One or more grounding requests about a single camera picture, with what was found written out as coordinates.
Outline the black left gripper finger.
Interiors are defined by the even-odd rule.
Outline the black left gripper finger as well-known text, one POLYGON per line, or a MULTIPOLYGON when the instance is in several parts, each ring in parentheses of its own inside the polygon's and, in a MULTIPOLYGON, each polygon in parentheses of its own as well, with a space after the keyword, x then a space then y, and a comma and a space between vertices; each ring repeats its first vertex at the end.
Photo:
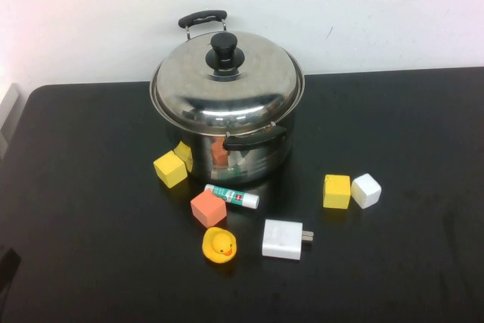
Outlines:
POLYGON ((0 262, 0 291, 3 291, 14 279, 21 263, 21 257, 13 248, 8 249, 0 262))

